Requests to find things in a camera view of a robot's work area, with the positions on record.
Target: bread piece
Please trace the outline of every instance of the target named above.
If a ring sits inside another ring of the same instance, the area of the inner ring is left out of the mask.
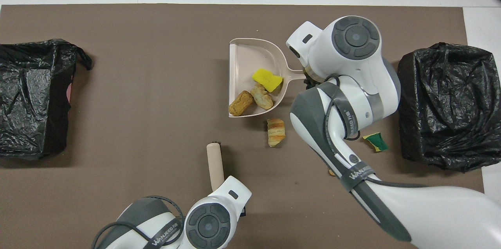
[[[285,124],[281,119],[267,119],[268,145],[275,147],[285,138]]]
[[[240,116],[254,102],[252,94],[247,90],[240,92],[236,99],[229,105],[228,111],[234,116]]]
[[[256,86],[250,90],[250,93],[259,107],[268,110],[273,106],[272,96],[270,96],[265,87],[260,83],[256,83]]]

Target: black trash bag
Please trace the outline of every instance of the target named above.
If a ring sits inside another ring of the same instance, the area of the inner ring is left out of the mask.
[[[501,161],[499,76],[492,53],[438,43],[397,72],[403,158],[467,172]]]
[[[0,157],[38,159],[64,150],[77,56],[92,68],[91,58],[65,40],[0,45]]]

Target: green sponge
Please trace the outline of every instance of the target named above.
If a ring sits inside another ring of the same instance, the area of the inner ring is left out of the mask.
[[[362,138],[368,140],[374,146],[376,152],[388,149],[386,142],[384,142],[383,138],[381,137],[381,133],[366,135],[365,137]]]
[[[276,76],[272,72],[259,68],[253,75],[252,79],[265,87],[269,92],[274,91],[283,81],[281,76]]]

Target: dustpan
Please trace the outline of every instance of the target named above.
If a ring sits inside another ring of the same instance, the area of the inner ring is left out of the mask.
[[[263,39],[236,38],[229,43],[229,104],[243,90],[250,90],[256,85],[252,75],[263,68],[283,77],[282,84],[272,93],[273,106],[265,110],[255,103],[240,116],[228,113],[229,117],[252,117],[261,115],[277,107],[285,96],[288,83],[294,79],[305,79],[302,70],[292,70],[278,46]]]

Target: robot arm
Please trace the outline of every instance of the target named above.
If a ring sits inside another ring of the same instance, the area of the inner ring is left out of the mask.
[[[383,182],[345,143],[398,107],[399,81],[372,22],[347,16],[323,31],[307,22],[286,44],[319,83],[294,100],[294,129],[383,230],[420,248],[501,247],[501,206],[492,199],[460,187]]]
[[[125,209],[110,227],[98,249],[223,249],[236,230],[243,207],[252,193],[243,183],[229,176],[207,197],[200,199],[183,218],[179,207],[167,198],[148,196]],[[161,201],[170,202],[180,213],[177,219]]]

